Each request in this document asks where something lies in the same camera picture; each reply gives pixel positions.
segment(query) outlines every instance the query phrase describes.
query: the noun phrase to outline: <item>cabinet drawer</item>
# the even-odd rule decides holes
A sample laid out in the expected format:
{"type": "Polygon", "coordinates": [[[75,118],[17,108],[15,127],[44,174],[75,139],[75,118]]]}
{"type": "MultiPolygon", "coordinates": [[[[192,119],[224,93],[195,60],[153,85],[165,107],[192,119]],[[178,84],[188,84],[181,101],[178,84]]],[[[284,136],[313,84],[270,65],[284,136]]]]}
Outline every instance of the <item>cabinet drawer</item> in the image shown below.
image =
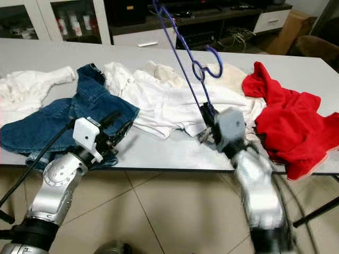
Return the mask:
{"type": "Polygon", "coordinates": [[[259,19],[256,22],[254,32],[259,33],[277,28],[282,28],[285,24],[285,21],[290,11],[291,10],[284,10],[260,14],[259,19]]]}
{"type": "MultiPolygon", "coordinates": [[[[174,29],[167,28],[167,32],[175,46],[176,34],[174,32],[174,29]]],[[[113,41],[114,45],[117,46],[134,46],[140,48],[152,47],[158,49],[171,48],[163,29],[115,35],[113,36],[113,41]]]]}

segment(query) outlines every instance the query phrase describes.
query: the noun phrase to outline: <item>blue denim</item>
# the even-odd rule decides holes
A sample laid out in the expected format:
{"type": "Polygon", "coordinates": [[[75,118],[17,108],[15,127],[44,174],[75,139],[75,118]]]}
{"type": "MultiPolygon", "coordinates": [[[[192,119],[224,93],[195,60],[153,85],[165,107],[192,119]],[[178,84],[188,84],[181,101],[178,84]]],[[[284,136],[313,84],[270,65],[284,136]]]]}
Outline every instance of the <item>blue denim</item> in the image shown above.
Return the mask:
{"type": "MultiPolygon", "coordinates": [[[[124,124],[136,118],[139,108],[111,95],[104,88],[104,75],[93,63],[77,72],[78,87],[73,98],[58,99],[20,121],[3,126],[0,129],[1,147],[28,156],[26,164],[29,165],[70,119],[90,116],[100,122],[118,110],[120,118],[104,130],[107,135],[113,135],[124,124]]],[[[66,153],[69,147],[75,147],[72,135],[73,130],[67,130],[40,159],[36,168],[43,170],[50,161],[66,153]]],[[[112,167],[117,162],[114,155],[109,155],[103,164],[94,165],[92,170],[112,167]]]]}

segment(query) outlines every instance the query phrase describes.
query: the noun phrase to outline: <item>red cloth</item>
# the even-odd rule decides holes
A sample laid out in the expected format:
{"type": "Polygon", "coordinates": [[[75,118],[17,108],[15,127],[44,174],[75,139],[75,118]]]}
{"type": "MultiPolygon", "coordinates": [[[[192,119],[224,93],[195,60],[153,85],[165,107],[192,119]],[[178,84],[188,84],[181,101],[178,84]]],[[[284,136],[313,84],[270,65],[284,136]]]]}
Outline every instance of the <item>red cloth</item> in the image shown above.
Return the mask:
{"type": "Polygon", "coordinates": [[[260,62],[242,87],[246,96],[266,100],[256,119],[257,131],[265,134],[270,157],[287,163],[289,179],[311,174],[328,150],[339,147],[339,113],[319,115],[320,97],[282,88],[260,62]]]}

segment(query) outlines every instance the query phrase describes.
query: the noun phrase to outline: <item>white table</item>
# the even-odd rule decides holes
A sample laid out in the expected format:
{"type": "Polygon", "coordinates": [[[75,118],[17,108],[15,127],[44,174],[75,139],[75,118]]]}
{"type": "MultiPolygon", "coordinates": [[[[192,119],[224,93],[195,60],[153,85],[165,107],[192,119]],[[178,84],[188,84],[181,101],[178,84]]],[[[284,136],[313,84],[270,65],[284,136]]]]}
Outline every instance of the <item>white table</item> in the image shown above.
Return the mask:
{"type": "MultiPolygon", "coordinates": [[[[180,51],[183,63],[190,70],[187,54],[180,51]]],[[[196,51],[194,55],[204,63],[211,63],[211,53],[196,51]]],[[[339,75],[318,58],[289,56],[220,53],[228,62],[246,73],[253,72],[253,63],[261,61],[272,78],[283,87],[299,92],[307,91],[322,98],[319,113],[323,116],[339,111],[339,75]]],[[[77,68],[95,63],[98,68],[111,61],[127,66],[131,71],[140,69],[147,60],[179,69],[170,50],[139,49],[130,47],[103,46],[72,42],[42,42],[31,40],[0,39],[1,75],[17,70],[52,71],[63,66],[77,68]]],[[[58,98],[72,97],[76,91],[73,84],[52,88],[44,105],[58,98]]],[[[226,156],[218,154],[183,131],[174,131],[167,140],[132,128],[118,145],[119,163],[124,169],[175,169],[175,170],[233,170],[226,156]]],[[[1,150],[1,165],[23,165],[25,157],[1,150]]],[[[334,151],[316,171],[319,174],[339,174],[339,152],[334,151]]]]}

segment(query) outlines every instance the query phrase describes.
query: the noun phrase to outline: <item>tiled floor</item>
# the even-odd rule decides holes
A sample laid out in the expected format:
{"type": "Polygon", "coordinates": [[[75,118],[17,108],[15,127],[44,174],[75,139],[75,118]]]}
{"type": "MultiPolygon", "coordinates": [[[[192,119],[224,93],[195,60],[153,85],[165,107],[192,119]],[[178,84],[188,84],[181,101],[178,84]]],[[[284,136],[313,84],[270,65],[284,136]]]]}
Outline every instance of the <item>tiled floor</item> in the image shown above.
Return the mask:
{"type": "MultiPolygon", "coordinates": [[[[0,169],[0,195],[19,176],[19,169],[0,169]]],[[[3,210],[19,223],[41,184],[32,174],[3,210]]],[[[291,184],[306,212],[339,195],[330,177],[312,176],[291,184]]],[[[253,253],[249,230],[234,177],[214,173],[88,173],[74,194],[73,205],[50,250],[51,254],[92,254],[118,239],[143,254],[253,253]]],[[[300,217],[284,189],[293,220],[300,217]]],[[[310,224],[320,253],[339,249],[339,208],[310,224]]],[[[0,222],[1,229],[9,226],[0,222]]],[[[312,253],[304,226],[295,229],[300,248],[312,253]]],[[[7,241],[0,241],[0,248],[7,241]]]]}

